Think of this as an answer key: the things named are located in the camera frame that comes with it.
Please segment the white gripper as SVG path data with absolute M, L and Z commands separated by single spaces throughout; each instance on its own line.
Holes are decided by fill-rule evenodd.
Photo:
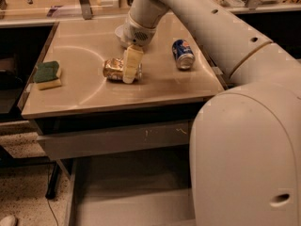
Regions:
M 155 31 L 155 23 L 149 23 L 142 17 L 136 19 L 131 13 L 128 13 L 124 24 L 119 27 L 120 44 L 125 48 L 128 47 L 123 58 L 122 81 L 124 83 L 132 84 L 134 82 L 138 66 L 144 56 L 141 47 L 151 42 Z

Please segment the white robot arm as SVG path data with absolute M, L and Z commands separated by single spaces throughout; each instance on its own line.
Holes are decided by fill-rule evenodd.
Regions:
M 212 0 L 134 0 L 123 45 L 150 43 L 171 10 L 233 83 L 190 136 L 198 226 L 301 226 L 301 65 Z

